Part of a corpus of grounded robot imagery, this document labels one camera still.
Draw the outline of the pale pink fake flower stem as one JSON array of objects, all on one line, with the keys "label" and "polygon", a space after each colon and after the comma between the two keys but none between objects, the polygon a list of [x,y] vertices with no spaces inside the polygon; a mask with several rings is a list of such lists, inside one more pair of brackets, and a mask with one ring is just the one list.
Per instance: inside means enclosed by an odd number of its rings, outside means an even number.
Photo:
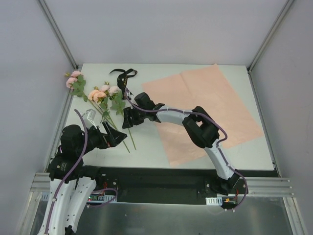
[{"label": "pale pink fake flower stem", "polygon": [[100,91],[104,92],[108,99],[111,101],[111,110],[115,111],[116,115],[121,115],[123,118],[124,108],[126,108],[126,102],[123,100],[124,95],[118,86],[111,86],[109,82],[105,81],[104,85],[100,88]]}]

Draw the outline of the peach fake flower stem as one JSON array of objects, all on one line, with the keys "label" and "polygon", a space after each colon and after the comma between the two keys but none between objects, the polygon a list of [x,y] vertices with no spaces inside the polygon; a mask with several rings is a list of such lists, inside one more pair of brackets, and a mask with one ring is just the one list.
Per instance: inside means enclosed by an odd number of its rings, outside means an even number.
[{"label": "peach fake flower stem", "polygon": [[97,111],[100,113],[102,120],[107,121],[112,127],[116,128],[116,124],[111,116],[111,101],[107,95],[100,91],[100,88],[94,87],[93,90],[88,94],[88,98],[94,102],[97,107]]}]

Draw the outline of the pink fake flower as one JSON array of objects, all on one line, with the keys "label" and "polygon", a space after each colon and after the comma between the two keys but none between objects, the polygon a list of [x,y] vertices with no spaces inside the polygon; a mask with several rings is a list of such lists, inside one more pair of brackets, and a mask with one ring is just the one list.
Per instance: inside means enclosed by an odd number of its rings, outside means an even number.
[{"label": "pink fake flower", "polygon": [[65,73],[66,87],[69,88],[69,94],[73,96],[77,96],[82,98],[85,102],[90,103],[95,109],[94,102],[91,101],[88,96],[84,92],[84,88],[86,85],[86,80],[84,79],[84,75],[79,70],[74,70],[73,72]]}]

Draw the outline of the pink wrapping paper sheet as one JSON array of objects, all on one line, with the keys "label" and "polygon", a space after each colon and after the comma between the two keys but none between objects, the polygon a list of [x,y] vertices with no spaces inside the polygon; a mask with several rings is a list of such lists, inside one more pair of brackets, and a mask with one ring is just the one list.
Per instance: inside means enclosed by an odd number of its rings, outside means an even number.
[{"label": "pink wrapping paper sheet", "polygon": [[221,151],[235,169],[271,169],[245,66],[147,65],[139,82],[154,103],[163,104],[163,115],[187,115],[187,126],[156,124],[171,166],[213,165],[190,139],[200,123],[219,133]]}]

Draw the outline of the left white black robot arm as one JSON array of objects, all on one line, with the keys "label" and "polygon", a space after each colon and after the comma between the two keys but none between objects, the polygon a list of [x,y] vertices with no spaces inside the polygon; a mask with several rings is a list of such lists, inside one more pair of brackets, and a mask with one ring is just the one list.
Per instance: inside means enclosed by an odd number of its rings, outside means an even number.
[{"label": "left white black robot arm", "polygon": [[100,168],[84,165],[83,156],[94,149],[118,146],[127,134],[102,123],[105,133],[93,124],[72,124],[62,130],[61,144],[48,166],[49,198],[40,235],[74,235],[89,196],[105,192]]}]

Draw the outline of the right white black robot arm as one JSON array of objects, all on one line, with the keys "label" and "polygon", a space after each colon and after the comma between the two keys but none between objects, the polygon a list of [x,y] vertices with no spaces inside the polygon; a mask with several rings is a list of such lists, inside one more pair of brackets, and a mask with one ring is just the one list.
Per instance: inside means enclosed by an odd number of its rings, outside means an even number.
[{"label": "right white black robot arm", "polygon": [[145,119],[157,123],[171,123],[184,127],[190,140],[197,147],[204,149],[216,169],[216,179],[210,183],[215,193],[228,195],[238,186],[241,177],[223,153],[221,142],[227,139],[227,133],[200,106],[192,110],[181,110],[163,103],[155,104],[145,93],[140,93],[130,107],[123,109],[122,128],[140,125]]}]

